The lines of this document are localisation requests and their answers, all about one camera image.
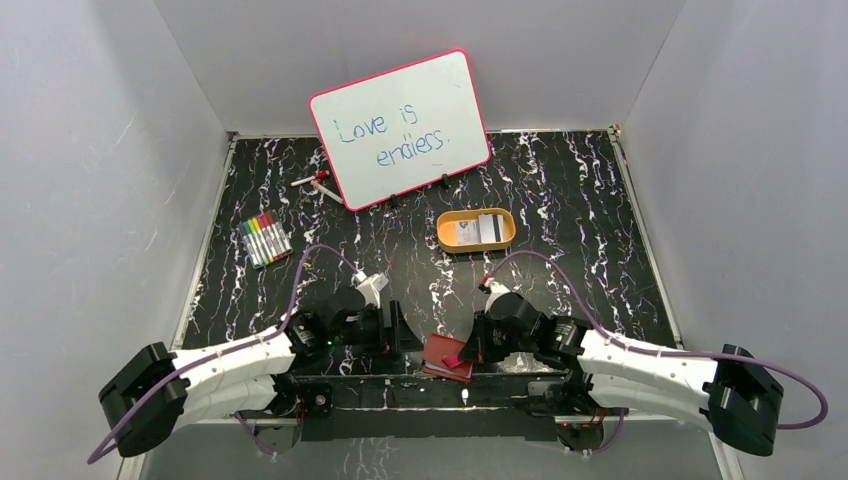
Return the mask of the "orange oval tray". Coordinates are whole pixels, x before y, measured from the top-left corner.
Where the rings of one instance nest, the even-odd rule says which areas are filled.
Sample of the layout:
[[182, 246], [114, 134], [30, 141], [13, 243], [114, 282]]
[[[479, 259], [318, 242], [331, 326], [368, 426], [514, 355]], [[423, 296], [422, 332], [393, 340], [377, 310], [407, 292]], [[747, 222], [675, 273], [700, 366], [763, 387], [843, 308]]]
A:
[[[482, 214], [500, 214], [504, 218], [504, 240], [495, 244], [460, 246], [456, 241], [455, 224], [458, 221], [477, 220]], [[516, 224], [512, 214], [502, 208], [482, 208], [469, 210], [451, 210], [442, 213], [436, 221], [437, 240], [440, 247], [450, 254], [481, 253], [505, 250], [511, 246], [516, 236]]]

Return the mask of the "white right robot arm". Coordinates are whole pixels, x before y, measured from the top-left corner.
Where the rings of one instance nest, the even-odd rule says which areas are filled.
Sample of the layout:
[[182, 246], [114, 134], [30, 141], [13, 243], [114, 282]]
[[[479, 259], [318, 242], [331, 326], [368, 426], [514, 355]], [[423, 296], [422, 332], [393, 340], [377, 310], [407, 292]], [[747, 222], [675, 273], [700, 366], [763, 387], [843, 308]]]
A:
[[719, 360], [683, 357], [605, 337], [587, 320], [548, 316], [507, 292], [476, 312], [468, 340], [447, 361], [492, 364], [518, 352], [564, 372], [542, 395], [554, 415], [638, 410], [692, 423], [744, 453], [774, 450], [784, 390], [741, 347], [726, 345]]

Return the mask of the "red card holder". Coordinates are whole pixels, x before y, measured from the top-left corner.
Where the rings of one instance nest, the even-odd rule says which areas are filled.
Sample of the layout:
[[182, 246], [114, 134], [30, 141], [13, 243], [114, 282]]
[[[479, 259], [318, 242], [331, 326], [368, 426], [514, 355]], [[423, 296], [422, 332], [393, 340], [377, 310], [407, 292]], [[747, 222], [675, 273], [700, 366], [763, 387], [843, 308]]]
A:
[[422, 370], [424, 373], [446, 379], [470, 383], [473, 363], [461, 360], [460, 352], [465, 343], [452, 337], [431, 334], [422, 352]]

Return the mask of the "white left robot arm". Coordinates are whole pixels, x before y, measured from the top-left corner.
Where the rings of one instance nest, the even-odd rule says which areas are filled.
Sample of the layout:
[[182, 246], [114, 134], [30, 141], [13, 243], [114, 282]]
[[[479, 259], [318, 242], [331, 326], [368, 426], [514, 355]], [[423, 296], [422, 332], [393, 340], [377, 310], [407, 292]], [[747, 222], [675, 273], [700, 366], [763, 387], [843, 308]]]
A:
[[423, 348], [395, 300], [385, 308], [354, 300], [302, 309], [286, 325], [200, 349], [150, 344], [101, 389], [111, 431], [91, 458], [113, 450], [135, 457], [179, 428], [214, 417], [248, 411], [303, 417], [317, 407], [316, 397], [332, 395], [326, 387], [300, 383], [294, 373], [338, 345], [359, 346], [372, 357]]

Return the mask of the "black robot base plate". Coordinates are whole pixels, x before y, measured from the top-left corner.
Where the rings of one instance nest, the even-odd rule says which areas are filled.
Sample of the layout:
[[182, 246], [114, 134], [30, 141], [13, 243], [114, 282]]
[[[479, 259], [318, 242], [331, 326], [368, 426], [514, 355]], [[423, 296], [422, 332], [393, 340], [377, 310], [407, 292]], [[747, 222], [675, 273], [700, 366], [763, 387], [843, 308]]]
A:
[[570, 374], [481, 374], [468, 383], [432, 375], [280, 379], [270, 406], [250, 407], [264, 442], [292, 426], [302, 442], [355, 438], [517, 437], [577, 452], [614, 439], [625, 410], [601, 407]]

